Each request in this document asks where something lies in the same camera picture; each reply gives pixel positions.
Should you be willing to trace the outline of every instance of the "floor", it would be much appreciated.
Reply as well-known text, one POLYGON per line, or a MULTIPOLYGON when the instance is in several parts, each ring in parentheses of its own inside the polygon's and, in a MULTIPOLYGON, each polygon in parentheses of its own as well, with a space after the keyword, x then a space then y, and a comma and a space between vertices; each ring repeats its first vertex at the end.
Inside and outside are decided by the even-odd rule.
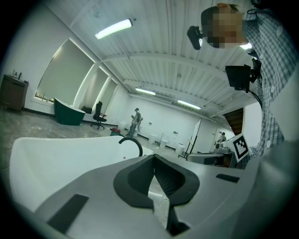
MULTIPOLYGON (((89 138, 109 136, 111 126, 98 130, 90 123, 81 126, 66 126, 58 124, 55 118, 31 112, 19 112, 0 108, 0 172, 4 185, 10 194, 9 160, 13 143, 20 137, 38 138, 89 138)), ((142 146, 154 151, 155 154, 167 157, 177 157, 175 150, 160 148, 157 144, 149 144, 148 140, 137 136, 142 146)), ((149 197, 154 200, 155 215, 166 227, 169 202, 159 183, 153 178, 149 189, 149 197)))

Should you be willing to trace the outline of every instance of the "person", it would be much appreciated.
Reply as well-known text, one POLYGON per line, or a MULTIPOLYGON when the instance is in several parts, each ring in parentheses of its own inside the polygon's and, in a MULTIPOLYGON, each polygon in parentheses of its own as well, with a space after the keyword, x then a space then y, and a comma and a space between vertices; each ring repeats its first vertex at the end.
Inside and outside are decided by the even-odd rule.
POLYGON ((135 112, 136 112, 135 116, 131 115, 131 117, 132 117, 132 124, 131 124, 129 132, 127 133, 126 136, 133 137, 137 125, 141 122, 141 114, 139 113, 139 109, 136 108, 135 112))
POLYGON ((224 141, 226 141, 225 132, 222 132, 222 134, 220 135, 217 143, 222 143, 224 141))
POLYGON ((261 78, 256 80, 257 95, 263 104, 260 142, 249 148, 249 154, 239 163, 244 169, 252 158, 262 156, 284 141, 270 104, 288 83, 298 52, 294 42, 275 14, 268 8, 251 9, 241 14, 238 6, 219 3, 201 14, 202 34, 214 48, 228 48, 250 43, 248 53, 261 62, 261 78))

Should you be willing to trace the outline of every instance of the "fluorescent ceiling light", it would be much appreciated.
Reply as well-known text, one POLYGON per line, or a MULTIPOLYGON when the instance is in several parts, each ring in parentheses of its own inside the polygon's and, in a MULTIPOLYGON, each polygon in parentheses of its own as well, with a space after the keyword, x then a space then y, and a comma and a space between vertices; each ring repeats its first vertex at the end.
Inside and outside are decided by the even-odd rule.
POLYGON ((102 39, 103 37, 110 35, 114 32, 118 32, 120 30, 123 29, 127 29, 130 28, 132 26, 132 22, 130 19, 126 19, 123 21, 120 21, 116 24, 111 25, 110 27, 105 28, 104 30, 101 30, 100 32, 98 32, 95 37, 97 39, 102 39))
POLYGON ((154 93, 152 91, 146 91, 146 90, 139 89, 139 88, 136 88, 136 90, 139 91, 139 92, 142 92, 142 93, 147 93, 147 94, 150 94, 150 95, 156 95, 156 93, 154 93))
POLYGON ((184 101, 182 101, 182 100, 180 100, 180 99, 178 100, 178 102, 179 102, 180 104, 187 105, 187 106, 189 106, 189 107, 192 107, 192 108, 195 108, 195 109, 198 109, 198 110, 201 109, 199 106, 192 105, 192 104, 187 103, 187 102, 184 102, 184 101))
POLYGON ((248 44, 242 45, 240 47, 242 47, 244 50, 246 50, 246 49, 252 48, 252 45, 250 43, 248 43, 248 44))

